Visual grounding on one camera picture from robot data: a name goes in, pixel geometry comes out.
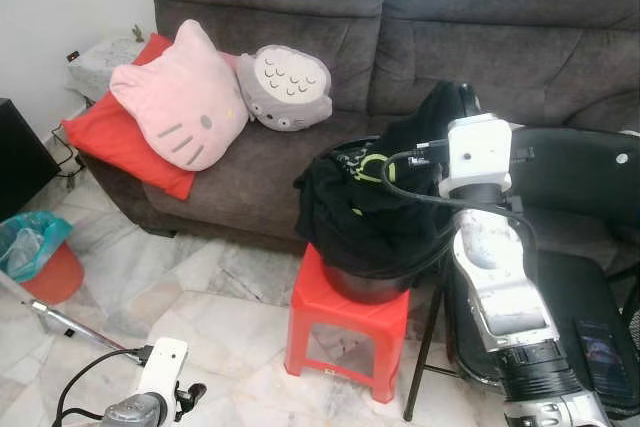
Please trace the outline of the silver clothes rack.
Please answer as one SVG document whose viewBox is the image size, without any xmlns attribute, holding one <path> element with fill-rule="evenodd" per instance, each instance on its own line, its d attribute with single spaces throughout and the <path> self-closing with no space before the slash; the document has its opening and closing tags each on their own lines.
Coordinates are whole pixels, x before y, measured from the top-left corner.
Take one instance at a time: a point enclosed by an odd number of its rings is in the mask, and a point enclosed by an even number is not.
<svg viewBox="0 0 640 427">
<path fill-rule="evenodd" d="M 125 346 L 116 343 L 110 337 L 100 334 L 99 331 L 93 330 L 88 325 L 83 325 L 77 319 L 69 317 L 68 314 L 61 313 L 58 309 L 51 307 L 50 304 L 41 302 L 4 272 L 0 272 L 0 286 L 4 286 L 6 291 L 13 294 L 27 311 L 35 314 L 38 322 L 50 334 L 64 337 L 81 337 L 82 340 L 91 341 L 92 344 L 99 345 L 109 351 L 125 350 Z"/>
</svg>

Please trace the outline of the black folding chair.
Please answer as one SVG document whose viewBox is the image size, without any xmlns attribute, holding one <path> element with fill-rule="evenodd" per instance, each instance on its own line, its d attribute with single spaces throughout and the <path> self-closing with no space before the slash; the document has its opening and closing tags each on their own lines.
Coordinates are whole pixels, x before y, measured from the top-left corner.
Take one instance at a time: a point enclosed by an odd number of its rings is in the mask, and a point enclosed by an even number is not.
<svg viewBox="0 0 640 427">
<path fill-rule="evenodd" d="M 522 200 L 530 200 L 535 207 L 550 209 L 595 218 L 603 223 L 617 223 L 617 225 L 634 229 L 637 226 L 637 211 L 639 211 L 639 194 L 636 190 L 636 174 L 622 174 L 626 177 L 617 179 L 614 175 L 605 174 L 608 168 L 603 165 L 599 157 L 588 159 L 589 154 L 570 153 L 570 134 L 568 129 L 550 129 L 550 127 L 522 127 L 526 133 L 517 134 L 516 144 L 513 148 L 518 154 L 534 154 L 535 159 L 524 162 L 512 162 L 509 166 L 509 175 L 512 177 L 512 186 L 509 194 L 518 198 L 518 212 Z M 637 154 L 632 154 L 631 162 L 625 167 L 637 167 Z M 422 202 L 422 197 L 443 197 L 436 189 L 435 194 L 420 193 L 402 188 L 401 185 L 390 179 L 389 168 L 381 170 L 381 179 L 387 181 L 387 189 L 393 191 L 398 197 Z M 628 335 L 628 326 L 623 313 L 622 305 L 614 295 L 611 282 L 605 271 L 599 264 L 590 261 L 589 258 L 580 255 L 567 255 L 556 252 L 544 252 L 538 249 L 539 261 L 535 261 L 530 267 L 529 275 L 532 280 L 538 281 L 545 302 L 554 311 L 557 317 L 559 335 L 566 350 L 572 349 L 576 353 L 576 344 L 573 343 L 577 335 L 577 319 L 595 319 L 599 322 L 607 322 L 613 331 L 621 355 L 637 354 L 634 340 Z M 465 282 L 461 282 L 461 276 L 454 270 L 454 284 L 465 287 L 465 298 L 468 312 L 468 289 Z M 472 317 L 472 325 L 476 339 L 477 328 Z M 492 378 L 499 386 L 497 369 L 486 358 L 483 345 L 485 362 L 492 367 Z M 584 364 L 576 360 L 575 369 L 579 372 L 581 380 L 588 380 Z M 637 383 L 637 368 L 628 367 L 632 389 Z M 620 413 L 625 400 L 611 398 L 602 395 L 602 400 L 611 405 L 614 412 Z"/>
</svg>

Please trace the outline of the red plastic stool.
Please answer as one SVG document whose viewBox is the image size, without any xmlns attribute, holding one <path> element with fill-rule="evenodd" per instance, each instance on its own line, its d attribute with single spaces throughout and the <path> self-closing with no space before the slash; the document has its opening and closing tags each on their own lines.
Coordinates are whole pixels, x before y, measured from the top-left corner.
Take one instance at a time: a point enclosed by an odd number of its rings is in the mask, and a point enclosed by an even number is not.
<svg viewBox="0 0 640 427">
<path fill-rule="evenodd" d="M 300 376 L 305 368 L 320 369 L 362 383 L 369 387 L 372 399 L 390 403 L 396 396 L 396 378 L 410 318 L 410 298 L 410 293 L 402 293 L 380 304 L 352 302 L 326 279 L 323 258 L 308 244 L 292 291 L 291 319 L 285 336 L 285 372 Z M 371 375 L 308 358 L 308 336 L 315 325 L 346 328 L 369 337 L 374 346 Z"/>
</svg>

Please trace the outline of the grey round creature cushion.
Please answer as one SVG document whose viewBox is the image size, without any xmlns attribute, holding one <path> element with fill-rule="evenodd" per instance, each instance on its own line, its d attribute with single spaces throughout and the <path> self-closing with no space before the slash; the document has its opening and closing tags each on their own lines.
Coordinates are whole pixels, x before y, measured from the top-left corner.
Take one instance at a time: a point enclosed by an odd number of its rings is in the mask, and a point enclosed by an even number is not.
<svg viewBox="0 0 640 427">
<path fill-rule="evenodd" d="M 332 116 L 332 75 L 325 63 L 287 46 L 265 46 L 236 60 L 244 104 L 253 120 L 296 133 Z"/>
</svg>

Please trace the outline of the black smartphone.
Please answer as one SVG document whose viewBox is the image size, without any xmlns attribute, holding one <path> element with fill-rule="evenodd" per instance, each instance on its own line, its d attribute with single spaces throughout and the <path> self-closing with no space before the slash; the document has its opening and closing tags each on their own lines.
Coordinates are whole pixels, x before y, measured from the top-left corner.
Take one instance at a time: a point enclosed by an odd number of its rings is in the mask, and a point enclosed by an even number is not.
<svg viewBox="0 0 640 427">
<path fill-rule="evenodd" d="M 630 399 L 625 359 L 617 348 L 611 328 L 595 319 L 577 319 L 576 330 L 595 391 L 611 398 Z"/>
</svg>

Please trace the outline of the dark brown sofa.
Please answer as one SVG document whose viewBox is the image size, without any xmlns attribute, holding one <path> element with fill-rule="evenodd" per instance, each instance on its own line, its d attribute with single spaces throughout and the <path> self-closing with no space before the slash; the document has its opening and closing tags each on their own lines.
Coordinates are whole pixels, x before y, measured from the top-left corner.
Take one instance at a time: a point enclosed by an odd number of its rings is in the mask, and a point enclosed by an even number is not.
<svg viewBox="0 0 640 427">
<path fill-rule="evenodd" d="M 154 235 L 301 252 L 294 180 L 312 158 L 379 134 L 439 81 L 462 81 L 512 124 L 636 131 L 640 0 L 154 0 L 157 30 L 195 20 L 220 51 L 289 46 L 333 75 L 334 115 L 298 133 L 257 124 L 180 200 L 88 154 L 123 215 Z"/>
</svg>

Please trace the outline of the red bin teal liner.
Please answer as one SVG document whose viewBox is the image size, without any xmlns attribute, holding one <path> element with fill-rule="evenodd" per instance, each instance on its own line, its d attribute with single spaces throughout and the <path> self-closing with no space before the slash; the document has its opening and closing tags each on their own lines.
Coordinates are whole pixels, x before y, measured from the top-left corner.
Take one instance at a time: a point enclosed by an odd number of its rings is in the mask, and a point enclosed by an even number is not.
<svg viewBox="0 0 640 427">
<path fill-rule="evenodd" d="M 84 270 L 69 248 L 73 227 L 47 211 L 0 221 L 0 272 L 41 302 L 58 304 L 76 294 Z"/>
</svg>

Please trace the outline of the black bucket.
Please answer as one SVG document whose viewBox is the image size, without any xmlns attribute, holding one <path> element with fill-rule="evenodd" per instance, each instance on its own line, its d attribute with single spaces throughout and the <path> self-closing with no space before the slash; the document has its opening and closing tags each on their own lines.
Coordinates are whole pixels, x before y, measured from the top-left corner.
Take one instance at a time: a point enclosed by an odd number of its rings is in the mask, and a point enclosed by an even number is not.
<svg viewBox="0 0 640 427">
<path fill-rule="evenodd" d="M 307 248 L 320 259 L 325 280 L 344 298 L 362 304 L 392 302 L 415 286 L 422 272 L 428 270 L 428 262 L 422 258 L 326 250 L 312 243 Z"/>
</svg>

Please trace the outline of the red cushion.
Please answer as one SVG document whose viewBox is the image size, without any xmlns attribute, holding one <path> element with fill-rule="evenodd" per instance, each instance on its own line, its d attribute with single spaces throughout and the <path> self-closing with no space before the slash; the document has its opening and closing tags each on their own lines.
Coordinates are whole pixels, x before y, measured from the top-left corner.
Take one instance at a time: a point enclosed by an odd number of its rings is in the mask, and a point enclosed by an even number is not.
<svg viewBox="0 0 640 427">
<path fill-rule="evenodd" d="M 151 34 L 140 56 L 125 65 L 145 65 L 155 60 L 172 40 Z M 61 121 L 65 139 L 78 152 L 119 168 L 169 197 L 187 200 L 196 174 L 165 161 L 143 138 L 140 125 L 114 94 L 109 93 L 74 119 Z"/>
</svg>

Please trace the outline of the pink cat face cushion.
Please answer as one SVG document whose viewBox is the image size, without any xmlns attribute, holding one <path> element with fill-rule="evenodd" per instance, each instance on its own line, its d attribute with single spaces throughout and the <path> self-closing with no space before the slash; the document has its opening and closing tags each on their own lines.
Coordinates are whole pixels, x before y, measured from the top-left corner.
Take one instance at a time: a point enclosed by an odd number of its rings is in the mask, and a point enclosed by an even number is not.
<svg viewBox="0 0 640 427">
<path fill-rule="evenodd" d="M 109 90 L 152 151 L 184 171 L 205 171 L 250 121 L 233 63 L 188 19 L 154 60 L 115 67 Z"/>
</svg>

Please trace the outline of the white speckled side table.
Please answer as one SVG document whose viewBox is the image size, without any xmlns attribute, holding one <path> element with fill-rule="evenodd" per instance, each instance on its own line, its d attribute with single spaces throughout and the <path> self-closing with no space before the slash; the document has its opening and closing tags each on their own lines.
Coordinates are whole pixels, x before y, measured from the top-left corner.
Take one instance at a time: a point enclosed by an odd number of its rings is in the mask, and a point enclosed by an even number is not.
<svg viewBox="0 0 640 427">
<path fill-rule="evenodd" d="M 67 87 L 90 102 L 100 101 L 109 93 L 115 67 L 136 60 L 146 42 L 145 34 L 129 34 L 104 39 L 95 46 L 73 52 L 67 65 Z"/>
</svg>

